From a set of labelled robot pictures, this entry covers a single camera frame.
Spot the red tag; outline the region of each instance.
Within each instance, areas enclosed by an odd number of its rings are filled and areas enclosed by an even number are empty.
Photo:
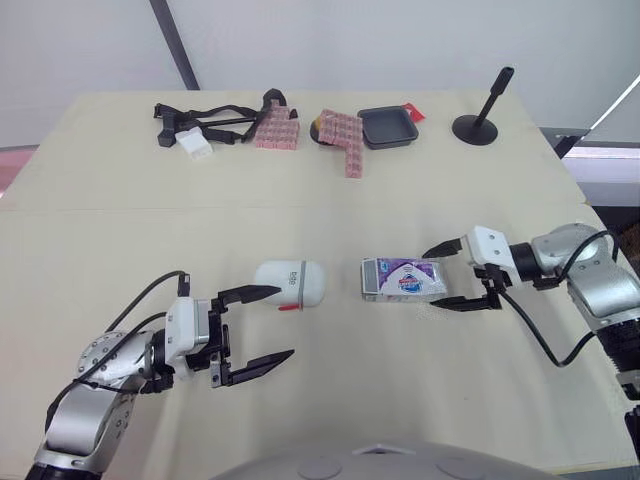
[[[409,113],[413,123],[418,123],[426,118],[420,110],[413,106],[413,103],[405,103],[403,107]]]

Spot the white wall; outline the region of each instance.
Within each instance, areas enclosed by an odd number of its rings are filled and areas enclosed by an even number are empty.
[[[488,89],[513,65],[539,126],[589,128],[640,68],[638,0],[169,5],[207,89]]]
[[[206,89],[488,89],[509,64],[538,125],[588,128],[640,66],[638,0],[169,4]],[[147,0],[0,0],[0,147],[81,92],[181,88]]]
[[[0,147],[40,143],[82,92],[182,88],[145,0],[0,0]]]
[[[585,140],[640,143],[640,86],[636,86]]]

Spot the white cylindrical container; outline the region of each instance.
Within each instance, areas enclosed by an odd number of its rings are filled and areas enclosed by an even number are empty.
[[[315,307],[324,297],[327,276],[324,268],[307,260],[268,260],[258,267],[256,285],[273,285],[282,291],[265,299],[279,306]]]

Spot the black strap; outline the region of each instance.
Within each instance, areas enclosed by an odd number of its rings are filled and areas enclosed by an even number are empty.
[[[158,134],[158,144],[162,147],[170,147],[176,143],[176,133],[190,130],[193,127],[200,127],[204,138],[210,141],[222,142],[227,145],[233,145],[238,140],[244,143],[253,138],[258,125],[260,125],[260,122],[262,122],[262,120],[267,116],[273,100],[276,100],[279,105],[287,104],[282,92],[275,88],[269,90],[262,97],[262,108],[260,111],[256,111],[249,107],[239,107],[238,105],[224,105],[222,107],[212,108],[211,110],[189,110],[187,112],[182,112],[176,108],[170,107],[169,105],[158,103],[153,111],[153,117],[162,118],[163,122],[163,129]],[[243,117],[211,122],[202,122],[198,120],[199,118],[212,117],[227,110],[243,115]],[[251,126],[244,134],[229,130],[210,128],[218,125],[231,125],[249,122],[251,123]]]

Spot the black handle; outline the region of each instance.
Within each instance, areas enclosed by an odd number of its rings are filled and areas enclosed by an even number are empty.
[[[513,77],[513,72],[514,70],[511,67],[504,67],[502,70],[500,70],[498,78],[496,78],[496,81],[491,87],[491,95],[502,95],[504,93],[507,85],[509,85],[511,77]]]

